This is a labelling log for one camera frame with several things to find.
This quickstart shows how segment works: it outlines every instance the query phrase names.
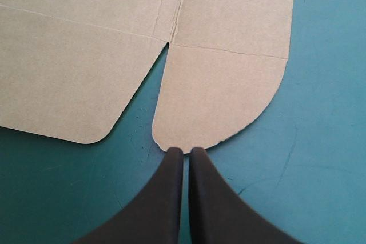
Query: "teal table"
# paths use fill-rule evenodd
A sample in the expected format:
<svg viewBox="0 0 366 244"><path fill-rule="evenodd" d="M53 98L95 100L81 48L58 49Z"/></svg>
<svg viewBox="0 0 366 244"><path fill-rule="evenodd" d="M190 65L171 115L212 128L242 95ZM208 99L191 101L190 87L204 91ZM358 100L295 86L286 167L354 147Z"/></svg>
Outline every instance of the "teal table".
<svg viewBox="0 0 366 244"><path fill-rule="evenodd" d="M366 0L295 0L279 92L209 150L245 201L305 243L366 243L365 19ZM0 129L0 243L68 243L146 184L164 156L151 124L166 53L101 142ZM190 243L187 166L180 243Z"/></svg>

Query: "flat cardboard sheet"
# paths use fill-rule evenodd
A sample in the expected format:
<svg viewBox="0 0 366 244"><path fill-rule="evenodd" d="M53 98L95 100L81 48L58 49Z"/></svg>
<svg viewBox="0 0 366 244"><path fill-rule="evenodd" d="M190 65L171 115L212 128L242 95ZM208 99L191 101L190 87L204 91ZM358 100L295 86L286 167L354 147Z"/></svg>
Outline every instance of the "flat cardboard sheet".
<svg viewBox="0 0 366 244"><path fill-rule="evenodd" d="M276 92L292 1L0 0L0 126L99 141L170 42L154 139L213 146Z"/></svg>
<svg viewBox="0 0 366 244"><path fill-rule="evenodd" d="M153 124L154 140L211 147L267 107L288 59L293 0L183 0Z"/></svg>

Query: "black plastic tip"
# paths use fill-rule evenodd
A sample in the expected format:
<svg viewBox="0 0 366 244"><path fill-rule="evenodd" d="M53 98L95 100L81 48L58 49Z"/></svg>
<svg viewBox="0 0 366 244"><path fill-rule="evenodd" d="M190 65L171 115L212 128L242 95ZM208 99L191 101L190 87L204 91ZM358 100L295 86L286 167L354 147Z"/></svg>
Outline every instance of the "black plastic tip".
<svg viewBox="0 0 366 244"><path fill-rule="evenodd" d="M146 186L117 215L76 244L176 244L182 200L183 152L170 148Z"/></svg>
<svg viewBox="0 0 366 244"><path fill-rule="evenodd" d="M244 203L201 148L190 154L188 195L193 244L299 243Z"/></svg>

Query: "cardboard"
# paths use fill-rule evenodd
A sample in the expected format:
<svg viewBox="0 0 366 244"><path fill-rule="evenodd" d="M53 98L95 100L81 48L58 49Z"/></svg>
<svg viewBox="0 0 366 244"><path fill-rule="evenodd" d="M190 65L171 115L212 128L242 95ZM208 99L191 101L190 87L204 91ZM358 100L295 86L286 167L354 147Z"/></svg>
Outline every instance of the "cardboard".
<svg viewBox="0 0 366 244"><path fill-rule="evenodd" d="M171 36L178 0L0 0L0 126L105 137Z"/></svg>
<svg viewBox="0 0 366 244"><path fill-rule="evenodd" d="M0 0L0 126L97 142L170 42L154 139L212 146L276 92L292 1Z"/></svg>
<svg viewBox="0 0 366 244"><path fill-rule="evenodd" d="M211 147L267 107L288 59L293 0L183 0L153 124L160 148Z"/></svg>

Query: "brown paper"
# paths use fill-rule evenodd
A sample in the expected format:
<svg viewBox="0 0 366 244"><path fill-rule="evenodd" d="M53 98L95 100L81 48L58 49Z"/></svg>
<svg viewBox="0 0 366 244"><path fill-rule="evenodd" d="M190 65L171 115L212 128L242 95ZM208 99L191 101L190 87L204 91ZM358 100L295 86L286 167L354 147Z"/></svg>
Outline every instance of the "brown paper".
<svg viewBox="0 0 366 244"><path fill-rule="evenodd" d="M0 0L0 126L105 137L169 40L179 0Z"/></svg>
<svg viewBox="0 0 366 244"><path fill-rule="evenodd" d="M0 0L0 126L96 142L170 42L154 139L213 146L276 92L292 1Z"/></svg>
<svg viewBox="0 0 366 244"><path fill-rule="evenodd" d="M163 150L211 147L252 123L288 59L293 0L183 0L153 124Z"/></svg>

